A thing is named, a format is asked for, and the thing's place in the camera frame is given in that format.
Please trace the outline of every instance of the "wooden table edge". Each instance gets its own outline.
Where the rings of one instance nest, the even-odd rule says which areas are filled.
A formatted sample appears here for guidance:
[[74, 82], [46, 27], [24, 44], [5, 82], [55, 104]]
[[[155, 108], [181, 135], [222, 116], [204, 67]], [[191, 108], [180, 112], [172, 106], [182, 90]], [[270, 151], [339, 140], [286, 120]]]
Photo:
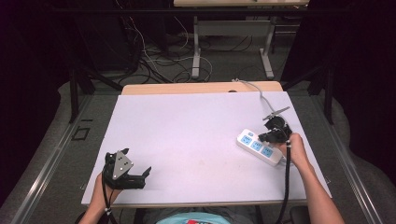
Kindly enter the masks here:
[[[256, 85], [262, 91], [283, 91], [282, 86], [277, 81], [252, 81], [250, 83]], [[257, 89], [243, 82], [135, 84], [126, 85], [121, 95], [216, 93], [228, 91], [257, 91]]]

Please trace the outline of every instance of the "black curtain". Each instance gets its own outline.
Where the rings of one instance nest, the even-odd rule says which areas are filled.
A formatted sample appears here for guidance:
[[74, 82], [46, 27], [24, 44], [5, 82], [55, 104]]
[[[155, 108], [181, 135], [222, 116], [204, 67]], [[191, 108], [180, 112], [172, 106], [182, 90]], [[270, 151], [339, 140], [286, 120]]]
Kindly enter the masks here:
[[37, 2], [0, 6], [0, 204], [35, 154], [60, 103], [57, 90], [68, 80], [47, 22]]
[[[311, 8], [361, 6], [359, 22], [346, 30], [336, 55], [334, 98], [350, 125], [350, 149], [374, 164], [396, 184], [396, 16], [392, 1], [311, 0]], [[343, 35], [348, 17], [304, 18], [282, 81], [290, 81], [319, 65]]]

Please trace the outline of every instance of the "teal shirt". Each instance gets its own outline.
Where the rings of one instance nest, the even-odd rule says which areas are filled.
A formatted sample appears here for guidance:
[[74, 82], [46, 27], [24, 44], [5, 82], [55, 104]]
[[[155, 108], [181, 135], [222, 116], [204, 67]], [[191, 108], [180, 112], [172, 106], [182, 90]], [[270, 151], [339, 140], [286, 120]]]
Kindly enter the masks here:
[[231, 224], [224, 217], [199, 212], [180, 213], [165, 218], [157, 224]]

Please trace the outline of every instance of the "desk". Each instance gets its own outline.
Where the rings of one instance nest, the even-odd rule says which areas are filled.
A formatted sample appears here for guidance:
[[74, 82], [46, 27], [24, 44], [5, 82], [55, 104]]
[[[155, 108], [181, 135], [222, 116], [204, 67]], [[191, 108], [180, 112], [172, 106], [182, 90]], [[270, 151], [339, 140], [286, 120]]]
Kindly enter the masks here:
[[[274, 108], [292, 107], [279, 83], [253, 83], [264, 90]], [[269, 114], [269, 109], [262, 104], [257, 90], [241, 82], [125, 87], [113, 111], [82, 203], [90, 202], [94, 179], [103, 168], [106, 153], [125, 147], [130, 149], [127, 156], [134, 163], [130, 175], [139, 175], [149, 166], [152, 170], [144, 189], [123, 191], [114, 206], [281, 202], [285, 166], [272, 167], [235, 143], [243, 129], [263, 129], [262, 118]], [[302, 134], [308, 157], [329, 192], [294, 109], [285, 111], [283, 116], [295, 132]], [[303, 183], [293, 166], [290, 185], [293, 186], [290, 199], [304, 201]]]
[[[307, 5], [309, 0], [175, 0], [176, 7], [281, 7]], [[193, 78], [199, 76], [201, 49], [200, 35], [252, 35], [265, 36], [264, 49], [260, 49], [262, 64], [268, 79], [274, 79], [268, 51], [276, 25], [276, 17], [269, 21], [198, 21], [194, 17], [194, 57], [192, 62]]]

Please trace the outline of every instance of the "cable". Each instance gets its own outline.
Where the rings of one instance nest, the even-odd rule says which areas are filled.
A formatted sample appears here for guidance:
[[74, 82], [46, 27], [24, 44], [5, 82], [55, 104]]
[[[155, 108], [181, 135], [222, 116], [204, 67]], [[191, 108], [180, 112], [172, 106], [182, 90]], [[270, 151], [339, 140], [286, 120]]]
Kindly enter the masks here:
[[211, 74], [209, 73], [209, 71], [207, 71], [206, 69], [204, 69], [204, 68], [202, 68], [202, 67], [196, 67], [196, 68], [198, 68], [198, 69], [200, 69], [200, 70], [204, 70], [205, 72], [207, 72], [207, 77], [206, 78], [204, 78], [204, 79], [195, 79], [197, 82], [208, 82], [209, 81], [209, 79], [210, 79], [210, 77], [211, 77]]
[[[80, 8], [83, 8], [83, 7], [84, 7], [84, 4], [81, 4], [79, 1], [77, 1], [77, 4], [78, 4], [78, 7], [80, 7]], [[108, 48], [111, 52], [113, 52], [114, 55], [115, 55], [117, 58], [121, 59], [122, 61], [125, 61], [125, 62], [127, 62], [127, 63], [132, 64], [132, 62], [131, 62], [129, 59], [123, 57], [122, 55], [120, 55], [119, 52], [116, 52], [116, 51], [114, 50], [114, 48], [110, 45], [110, 43], [108, 43], [108, 41], [107, 41], [107, 40], [105, 39], [105, 37], [101, 34], [101, 32], [99, 32], [99, 30], [97, 29], [96, 25], [92, 22], [91, 19], [87, 18], [86, 21], [90, 24], [90, 26], [93, 28], [93, 30], [101, 37], [103, 43], [105, 43], [105, 45], [107, 46], [107, 48]]]
[[[140, 84], [146, 84], [146, 83], [149, 82], [150, 79], [153, 79], [153, 80], [154, 80], [155, 82], [157, 82], [157, 83], [161, 83], [161, 82], [158, 81], [157, 79], [155, 79], [155, 78], [153, 78], [153, 77], [151, 77], [151, 76], [149, 76], [149, 75], [145, 75], [145, 74], [134, 74], [134, 75], [130, 75], [129, 77], [146, 77], [146, 79], [145, 79], [143, 82], [141, 82]], [[125, 80], [126, 78], [128, 78], [128, 77], [124, 77], [124, 78], [120, 79], [120, 80], [119, 80], [119, 84], [121, 85], [121, 82], [122, 82], [123, 80]]]
[[[212, 74], [212, 71], [213, 71], [212, 63], [208, 59], [206, 59], [204, 57], [199, 57], [199, 58], [200, 59], [204, 59], [209, 64], [209, 66], [210, 66], [209, 74]], [[183, 58], [183, 59], [173, 59], [173, 60], [170, 60], [170, 61], [166, 61], [166, 60], [153, 60], [153, 61], [154, 62], [171, 63], [171, 62], [181, 62], [181, 61], [185, 61], [185, 60], [188, 60], [188, 59], [194, 59], [194, 57], [187, 57], [187, 58]]]
[[272, 108], [272, 106], [271, 106], [270, 102], [267, 100], [267, 98], [265, 98], [265, 97], [262, 95], [262, 89], [260, 89], [258, 86], [254, 85], [254, 84], [251, 83], [251, 82], [245, 81], [245, 80], [239, 80], [238, 78], [233, 79], [233, 81], [236, 81], [236, 82], [243, 82], [243, 83], [248, 84], [248, 85], [250, 85], [250, 86], [256, 88], [257, 90], [259, 90], [259, 92], [260, 92], [260, 98], [262, 98], [262, 99], [268, 104], [268, 106], [270, 107], [270, 109], [271, 109], [272, 112], [275, 112], [275, 110]]
[[279, 217], [276, 221], [276, 224], [282, 223], [283, 215], [285, 214], [286, 205], [289, 200], [289, 182], [290, 182], [290, 149], [291, 144], [290, 140], [286, 141], [286, 171], [285, 171], [285, 198], [283, 199], [282, 207], [280, 208]]
[[119, 216], [119, 223], [120, 223], [120, 224], [121, 224], [122, 213], [123, 213], [123, 208], [121, 209], [120, 216]]
[[117, 224], [117, 221], [116, 221], [116, 219], [113, 216], [113, 213], [111, 211], [111, 206], [110, 206], [111, 205], [110, 204], [111, 203], [111, 196], [113, 196], [114, 190], [111, 191], [110, 198], [109, 198], [109, 200], [107, 200], [106, 183], [105, 183], [105, 177], [104, 177], [105, 170], [106, 170], [107, 166], [108, 166], [108, 163], [106, 163], [104, 165], [103, 171], [102, 171], [102, 191], [103, 191], [103, 196], [104, 196], [105, 205], [106, 205], [105, 212], [107, 214], [107, 218], [109, 218], [113, 224]]
[[[114, 0], [114, 1], [116, 2], [116, 4], [117, 4], [121, 9], [123, 9], [123, 6], [119, 3], [118, 0]], [[158, 71], [157, 67], [155, 66], [155, 63], [151, 60], [151, 58], [150, 58], [149, 55], [147, 54], [145, 38], [143, 37], [142, 33], [137, 29], [136, 25], [134, 24], [134, 19], [133, 19], [132, 17], [128, 17], [128, 18], [129, 18], [130, 22], [132, 23], [132, 26], [133, 26], [133, 27], [132, 27], [128, 22], [126, 22], [126, 24], [128, 24], [128, 25], [130, 26], [130, 28], [133, 29], [134, 31], [136, 31], [136, 32], [138, 33], [138, 35], [140, 36], [140, 39], [141, 39], [142, 44], [143, 44], [143, 50], [142, 50], [142, 51], [143, 51], [143, 53], [146, 55], [146, 57], [148, 58], [148, 60], [152, 63], [152, 65], [154, 66], [155, 71], [152, 70], [152, 68], [149, 66], [149, 64], [148, 64], [147, 62], [145, 62], [145, 65], [146, 65], [147, 69], [151, 70], [152, 73], [153, 73], [153, 75], [158, 75], [158, 77], [159, 77], [161, 80], [163, 80], [164, 82], [172, 82], [170, 79], [168, 79], [167, 77], [165, 77], [164, 75], [162, 75], [162, 74], [160, 73], [160, 71]]]
[[170, 80], [169, 78], [163, 76], [161, 73], [158, 73], [157, 71], [153, 70], [146, 61], [143, 60], [142, 61], [142, 65], [145, 66], [149, 71], [151, 71], [152, 75], [154, 75], [155, 77], [157, 77], [161, 81], [163, 81], [165, 83], [172, 83], [172, 80]]
[[189, 32], [187, 32], [186, 27], [183, 26], [183, 24], [181, 23], [180, 20], [177, 19], [177, 17], [174, 17], [174, 18], [178, 22], [178, 24], [180, 24], [181, 28], [183, 28], [184, 34], [186, 34], [186, 43], [180, 47], [180, 49], [183, 49], [189, 43]]
[[248, 38], [248, 36], [245, 36], [244, 39], [242, 39], [241, 42], [239, 42], [239, 44], [237, 44], [235, 47], [233, 47], [232, 49], [209, 49], [210, 48], [210, 44], [209, 47], [207, 49], [202, 48], [200, 46], [200, 48], [202, 49], [202, 51], [206, 51], [206, 52], [230, 52], [230, 51], [244, 51], [246, 49], [248, 49], [251, 46], [251, 43], [253, 42], [253, 36], [250, 37], [250, 42], [248, 43], [248, 45], [244, 48], [244, 49], [236, 49], [239, 46], [242, 45], [242, 43]]
[[191, 73], [188, 73], [188, 77], [187, 77], [187, 78], [183, 78], [183, 77], [178, 78], [178, 77], [180, 77], [181, 75], [183, 75], [183, 74], [185, 74], [185, 73], [186, 73], [185, 71], [179, 72], [179, 73], [172, 79], [172, 81], [175, 82], [175, 83], [180, 83], [180, 82], [181, 82], [180, 80], [186, 80], [186, 81], [184, 81], [184, 82], [190, 82], [191, 79], [192, 79]]
[[[187, 73], [187, 74], [189, 74], [189, 76], [191, 76], [191, 73], [189, 72], [189, 70], [183, 65], [183, 64], [181, 64], [180, 63], [180, 59], [178, 59], [178, 60], [175, 60], [175, 59], [170, 59], [170, 58], [168, 58], [169, 59], [169, 61], [165, 61], [165, 60], [159, 60], [158, 58], [156, 59], [156, 60], [154, 60], [154, 62], [156, 63], [156, 64], [158, 64], [158, 65], [160, 65], [160, 66], [174, 66], [174, 65], [179, 65], [180, 67], [182, 67], [183, 68], [183, 71], [182, 72], [180, 72], [180, 73]], [[172, 79], [172, 82], [175, 82], [175, 78], [177, 77], [177, 76], [179, 76], [180, 75], [180, 73], [178, 73], [173, 79]]]

